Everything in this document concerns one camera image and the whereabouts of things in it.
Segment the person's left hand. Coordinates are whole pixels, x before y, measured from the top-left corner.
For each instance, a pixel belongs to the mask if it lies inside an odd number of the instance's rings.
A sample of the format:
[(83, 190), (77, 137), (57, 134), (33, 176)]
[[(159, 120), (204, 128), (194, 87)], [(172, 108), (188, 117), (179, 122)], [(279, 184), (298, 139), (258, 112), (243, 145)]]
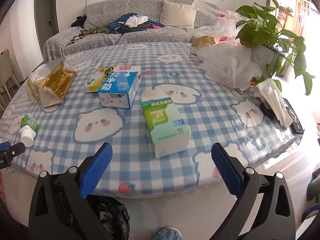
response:
[(3, 174), (0, 172), (0, 197), (5, 206), (7, 206), (6, 195), (4, 192)]

